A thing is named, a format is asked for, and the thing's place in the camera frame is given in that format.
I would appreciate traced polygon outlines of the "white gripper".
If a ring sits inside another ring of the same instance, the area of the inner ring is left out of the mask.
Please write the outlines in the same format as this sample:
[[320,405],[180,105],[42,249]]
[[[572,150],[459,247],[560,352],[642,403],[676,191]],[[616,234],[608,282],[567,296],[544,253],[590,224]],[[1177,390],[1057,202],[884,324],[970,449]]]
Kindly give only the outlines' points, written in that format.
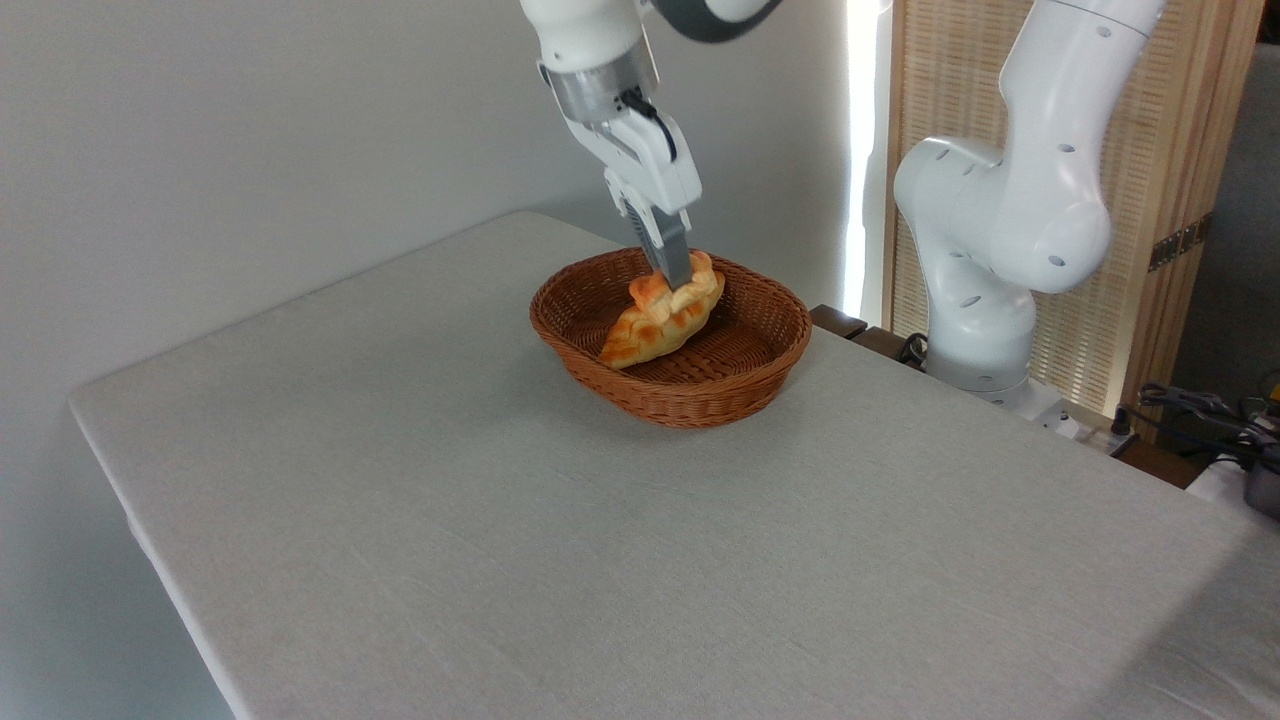
[[675,120],[646,100],[566,100],[564,119],[604,165],[614,208],[630,222],[652,268],[671,290],[689,283],[684,210],[701,197],[701,181]]

